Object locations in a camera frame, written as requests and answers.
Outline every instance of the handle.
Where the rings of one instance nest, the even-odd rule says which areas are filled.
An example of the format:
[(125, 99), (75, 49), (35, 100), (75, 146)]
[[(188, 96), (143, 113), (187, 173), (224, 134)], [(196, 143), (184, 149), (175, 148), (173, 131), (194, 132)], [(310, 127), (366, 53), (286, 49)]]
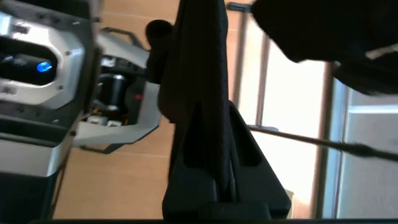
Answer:
[(131, 41), (131, 44), (132, 45), (135, 45), (135, 46), (137, 46), (137, 47), (139, 47), (139, 48), (144, 48), (144, 46), (142, 45), (142, 42), (138, 39), (138, 37), (134, 34), (134, 33), (132, 33), (132, 32), (129, 32), (129, 31), (126, 31), (126, 30), (121, 30), (121, 29), (117, 29), (117, 28), (113, 28), (113, 27), (105, 27), (105, 28), (102, 28), (102, 31), (104, 31), (104, 32), (107, 32), (107, 33), (112, 33), (112, 32), (114, 32), (114, 33), (116, 33), (116, 34), (124, 34), (124, 35), (128, 35), (129, 36), (129, 38), (130, 38), (130, 41)]

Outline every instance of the gray wall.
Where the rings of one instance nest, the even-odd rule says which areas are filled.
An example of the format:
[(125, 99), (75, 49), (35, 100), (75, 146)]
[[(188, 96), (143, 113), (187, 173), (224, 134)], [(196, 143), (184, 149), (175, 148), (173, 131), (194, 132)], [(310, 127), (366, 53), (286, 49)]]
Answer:
[[(345, 123), (346, 142), (398, 153), (398, 96), (371, 98), (350, 90)], [(398, 163), (343, 154), (340, 165), (336, 218), (398, 218)]]

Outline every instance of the red light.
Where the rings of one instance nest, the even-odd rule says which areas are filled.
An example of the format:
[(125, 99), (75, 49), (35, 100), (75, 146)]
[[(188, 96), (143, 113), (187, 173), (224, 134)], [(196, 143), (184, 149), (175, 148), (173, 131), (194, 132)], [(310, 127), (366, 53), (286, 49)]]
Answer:
[(136, 94), (136, 95), (135, 95), (135, 99), (136, 99), (136, 100), (142, 100), (143, 97), (144, 97), (144, 96), (143, 96), (142, 94)]

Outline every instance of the blue lens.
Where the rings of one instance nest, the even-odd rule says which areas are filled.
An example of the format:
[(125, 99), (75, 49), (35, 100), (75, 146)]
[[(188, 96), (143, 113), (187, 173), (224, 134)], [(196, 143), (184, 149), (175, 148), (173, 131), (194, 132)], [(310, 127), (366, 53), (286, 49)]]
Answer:
[(52, 68), (49, 62), (42, 62), (37, 65), (36, 69), (38, 72), (46, 72)]

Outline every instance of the cable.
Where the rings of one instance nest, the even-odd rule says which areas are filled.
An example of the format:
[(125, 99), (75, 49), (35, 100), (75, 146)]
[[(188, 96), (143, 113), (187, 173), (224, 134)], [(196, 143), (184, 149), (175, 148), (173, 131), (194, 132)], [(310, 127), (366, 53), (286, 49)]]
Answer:
[(374, 148), (369, 147), (364, 144), (349, 144), (349, 143), (344, 143), (344, 142), (334, 142), (334, 141), (328, 141), (328, 140), (322, 140), (322, 139), (314, 139), (314, 138), (305, 137), (305, 136), (298, 136), (295, 134), (282, 133), (282, 132), (271, 130), (269, 128), (262, 128), (262, 127), (256, 126), (256, 125), (248, 125), (248, 127), (251, 131), (264, 133), (264, 134), (271, 134), (273, 136), (278, 136), (278, 137), (292, 139), (292, 140), (301, 141), (301, 142), (305, 142), (305, 143), (315, 144), (317, 146), (326, 146), (326, 147), (330, 147), (330, 148), (333, 148), (333, 149), (336, 149), (336, 150), (339, 150), (342, 152), (347, 152), (354, 156), (375, 157), (375, 158), (385, 159), (388, 161), (398, 162), (398, 154), (394, 154), (394, 153), (390, 153), (390, 152), (386, 152), (386, 151), (380, 151), (380, 150), (374, 149)]

